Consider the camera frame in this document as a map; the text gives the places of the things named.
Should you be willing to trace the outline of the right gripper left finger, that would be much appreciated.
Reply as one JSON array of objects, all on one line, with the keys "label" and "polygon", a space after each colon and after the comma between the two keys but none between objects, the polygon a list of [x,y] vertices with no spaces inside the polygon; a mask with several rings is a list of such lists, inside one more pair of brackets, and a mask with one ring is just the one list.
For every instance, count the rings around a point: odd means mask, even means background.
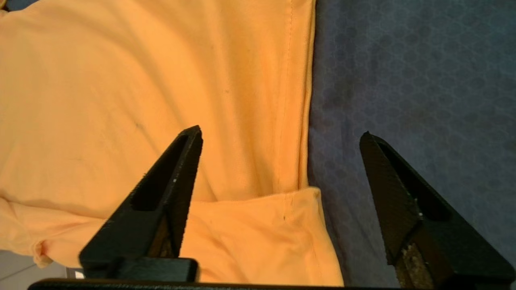
[{"label": "right gripper left finger", "polygon": [[89,279],[196,281],[199,265],[180,258],[203,138],[183,130],[83,248]]}]

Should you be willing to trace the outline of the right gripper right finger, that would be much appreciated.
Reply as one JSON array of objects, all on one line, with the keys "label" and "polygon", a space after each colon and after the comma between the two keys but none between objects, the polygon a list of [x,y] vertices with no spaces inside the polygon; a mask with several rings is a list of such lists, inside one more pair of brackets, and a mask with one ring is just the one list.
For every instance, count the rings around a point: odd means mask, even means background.
[{"label": "right gripper right finger", "polygon": [[403,288],[508,288],[515,269],[385,140],[360,152],[387,263]]}]

